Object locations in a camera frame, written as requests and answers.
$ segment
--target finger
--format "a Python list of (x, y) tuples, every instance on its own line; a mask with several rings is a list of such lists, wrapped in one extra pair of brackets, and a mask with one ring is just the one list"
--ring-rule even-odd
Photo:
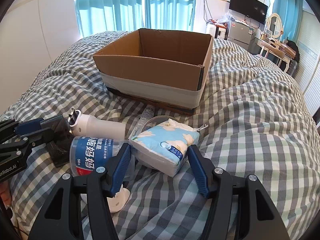
[(6, 190), (9, 189), (9, 183), (8, 181), (5, 181), (3, 183), (0, 183), (0, 194), (5, 192)]
[(1, 193), (1, 198), (2, 198), (2, 201), (4, 202), (4, 204), (6, 205), (11, 205), (11, 194), (10, 194), (10, 191), (9, 189), (6, 190), (5, 192)]

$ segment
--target refrigerator door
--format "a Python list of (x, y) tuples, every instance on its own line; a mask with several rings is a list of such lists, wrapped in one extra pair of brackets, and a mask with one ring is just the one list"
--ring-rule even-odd
[(233, 39), (233, 38), (228, 38), (228, 41), (231, 41), (231, 42), (233, 42), (233, 43), (235, 43), (235, 44), (238, 44), (239, 46), (241, 46), (242, 48), (244, 48), (246, 51), (248, 51), (248, 49), (249, 49), (249, 44), (246, 44), (246, 43), (244, 43), (244, 42), (237, 41), (237, 40), (235, 40), (235, 39)]
[(251, 34), (249, 34), (249, 27), (244, 24), (231, 21), (228, 37), (249, 44), (251, 40)]

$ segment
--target metal bolt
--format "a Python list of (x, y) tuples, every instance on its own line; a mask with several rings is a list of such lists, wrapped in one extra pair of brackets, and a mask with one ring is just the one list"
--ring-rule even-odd
[(258, 179), (258, 178), (257, 178), (256, 175), (253, 175), (253, 174), (249, 175), (249, 180), (251, 180), (251, 181), (256, 181), (257, 179)]
[(103, 173), (105, 170), (106, 170), (105, 167), (98, 167), (96, 169), (97, 173)]
[(69, 173), (65, 173), (62, 175), (62, 179), (70, 179), (71, 175)]
[(223, 169), (221, 169), (221, 168), (215, 168), (215, 169), (214, 169), (214, 172), (217, 173), (217, 174), (222, 174), (222, 173), (223, 173)]

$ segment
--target teal curtain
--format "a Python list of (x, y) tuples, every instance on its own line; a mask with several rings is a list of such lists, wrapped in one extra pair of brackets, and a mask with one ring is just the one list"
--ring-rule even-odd
[(284, 26), (282, 41), (287, 37), (297, 43), (302, 21), (303, 0), (275, 0), (273, 13), (279, 14)]
[(143, 28), (142, 0), (76, 0), (76, 14), (83, 37), (103, 31)]
[(146, 27), (192, 31), (196, 0), (145, 0)]

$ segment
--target television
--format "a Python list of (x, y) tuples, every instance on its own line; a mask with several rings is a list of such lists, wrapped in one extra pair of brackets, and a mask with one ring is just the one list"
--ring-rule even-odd
[(268, 6), (258, 0), (230, 0), (229, 9), (265, 24)]

